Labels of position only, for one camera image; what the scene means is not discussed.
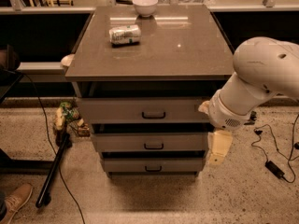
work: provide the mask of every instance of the drawer handle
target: drawer handle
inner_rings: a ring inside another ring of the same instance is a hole
[[[143,119],[164,119],[166,112],[142,112]]]
[[[145,166],[144,168],[145,168],[146,172],[161,172],[161,170],[162,170],[162,166],[160,166],[157,169],[148,168],[147,166]]]
[[[160,149],[163,149],[164,148],[164,143],[161,143],[161,146],[160,147],[150,147],[150,146],[147,146],[147,144],[144,144],[144,149],[147,149],[147,150],[160,150]]]

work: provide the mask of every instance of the black cord on floor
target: black cord on floor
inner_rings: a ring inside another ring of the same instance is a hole
[[[35,89],[36,97],[37,97],[38,102],[39,102],[39,104],[40,104],[40,106],[41,106],[41,108],[42,108],[42,110],[43,110],[43,113],[44,113],[44,117],[45,117],[45,121],[46,121],[46,132],[47,132],[48,141],[49,141],[50,146],[52,147],[52,149],[53,149],[53,151],[54,151],[54,153],[55,153],[55,155],[56,155],[57,153],[56,153],[56,150],[55,150],[55,148],[54,148],[54,145],[53,145],[52,142],[50,141],[49,126],[48,126],[48,118],[47,118],[46,110],[45,110],[45,107],[43,106],[43,104],[42,104],[42,102],[41,102],[40,96],[39,96],[39,94],[38,94],[38,90],[37,90],[37,88],[36,88],[36,84],[33,82],[33,80],[32,80],[29,76],[27,76],[27,75],[24,74],[24,73],[21,73],[21,74],[24,75],[24,76],[26,76],[26,77],[30,80],[31,84],[33,85],[33,87],[34,87],[34,89]],[[69,195],[72,197],[72,199],[73,199],[74,202],[76,203],[76,205],[77,205],[77,207],[78,207],[78,210],[79,210],[79,212],[80,212],[80,215],[81,215],[83,224],[85,224],[84,216],[83,216],[83,214],[82,214],[82,210],[81,210],[81,208],[80,208],[80,205],[78,204],[78,202],[77,202],[77,200],[75,199],[74,195],[72,194],[72,192],[70,191],[70,189],[69,189],[68,186],[66,185],[66,183],[65,183],[65,181],[64,181],[64,177],[63,177],[63,174],[62,174],[62,171],[61,171],[60,166],[59,166],[59,175],[60,175],[61,179],[63,180],[64,186],[65,186],[66,190],[68,191]]]
[[[292,169],[291,164],[290,164],[290,161],[294,161],[294,160],[296,160],[296,159],[299,158],[299,156],[297,156],[297,157],[295,157],[295,158],[292,159],[292,153],[293,153],[293,149],[294,149],[295,126],[296,126],[296,123],[297,123],[297,120],[298,120],[298,119],[299,119],[299,114],[297,115],[297,117],[296,117],[296,119],[295,119],[295,122],[294,122],[294,124],[293,124],[293,126],[292,126],[292,149],[291,149],[291,153],[290,153],[289,158],[287,158],[287,156],[285,156],[283,153],[281,153],[281,152],[279,151],[277,139],[276,139],[276,137],[274,136],[273,131],[272,131],[272,128],[271,128],[271,126],[270,126],[269,124],[265,124],[265,125],[263,125],[263,126],[261,126],[261,127],[257,127],[257,128],[255,128],[255,129],[253,130],[253,131],[255,132],[255,134],[257,134],[257,135],[259,136],[259,140],[254,141],[251,145],[252,145],[253,147],[257,147],[257,148],[259,148],[259,149],[261,149],[261,150],[263,151],[263,154],[264,154],[265,157],[266,157],[266,163],[268,163],[268,162],[269,162],[269,159],[268,159],[268,156],[267,156],[266,152],[264,151],[264,149],[263,149],[262,147],[259,147],[259,146],[257,146],[256,144],[262,141],[262,133],[263,133],[262,128],[264,128],[264,127],[269,127],[269,129],[270,129],[270,133],[271,133],[271,135],[272,135],[272,137],[273,137],[273,140],[274,140],[275,147],[276,147],[276,149],[277,149],[277,152],[278,152],[282,157],[284,157],[284,158],[288,161],[288,166],[289,166],[289,168],[290,168],[291,171],[292,171],[292,174],[293,174],[293,180],[292,180],[292,181],[288,180],[288,179],[285,178],[284,176],[281,177],[281,178],[283,178],[283,179],[284,179],[286,182],[288,182],[288,183],[293,183],[293,182],[296,180],[296,173],[295,173],[294,170]]]

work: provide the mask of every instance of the terrazzo floor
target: terrazzo floor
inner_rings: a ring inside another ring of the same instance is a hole
[[[51,127],[56,107],[64,99],[43,99]],[[256,108],[255,125],[233,133],[234,141],[223,164],[207,164],[193,175],[119,175],[108,178],[89,138],[71,133],[73,146],[61,164],[64,181],[77,200],[85,223],[299,223],[299,180],[291,184],[277,179],[265,167],[262,151],[252,147],[258,140],[255,127],[269,124],[280,152],[287,157],[292,148],[292,125],[298,115],[296,103],[273,100]],[[6,99],[0,104],[1,148],[12,159],[52,160],[43,111],[37,99]],[[299,141],[295,126],[294,140]],[[50,129],[50,140],[54,135]],[[269,157],[292,181],[287,160],[276,152],[270,130],[262,133]],[[294,150],[293,157],[299,155]],[[299,176],[299,159],[291,161]],[[56,176],[51,202],[40,209],[36,200],[44,175],[0,175],[0,189],[10,193],[29,182],[34,193],[12,223],[83,223],[74,200],[62,179]]]

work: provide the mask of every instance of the white bowl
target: white bowl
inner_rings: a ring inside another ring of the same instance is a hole
[[[142,17],[149,17],[157,8],[158,0],[132,0],[135,11]]]

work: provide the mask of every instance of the can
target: can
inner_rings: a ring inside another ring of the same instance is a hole
[[[138,25],[127,25],[110,29],[109,35],[112,44],[132,44],[140,41],[141,31]]]

